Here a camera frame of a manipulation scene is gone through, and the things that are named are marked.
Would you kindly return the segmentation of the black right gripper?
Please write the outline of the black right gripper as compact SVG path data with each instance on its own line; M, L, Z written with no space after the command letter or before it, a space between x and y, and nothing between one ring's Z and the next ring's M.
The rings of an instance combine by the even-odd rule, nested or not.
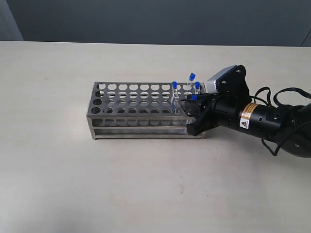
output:
M192 95L183 99L183 111L195 118L193 123L187 125L188 134L198 135L214 128L215 124L238 129L241 111L251 102L245 77L245 67L237 65L219 80L220 93L199 94L196 95L197 100L191 100Z

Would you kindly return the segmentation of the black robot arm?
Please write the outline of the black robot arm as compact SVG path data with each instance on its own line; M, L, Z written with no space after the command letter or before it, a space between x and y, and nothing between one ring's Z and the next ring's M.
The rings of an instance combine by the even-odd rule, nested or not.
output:
M206 81L206 93L180 101L195 119L187 124L192 136L222 126L261 139L273 156L284 150L297 157L311 156L311 106L282 104L268 87L250 96L243 65L226 67Z

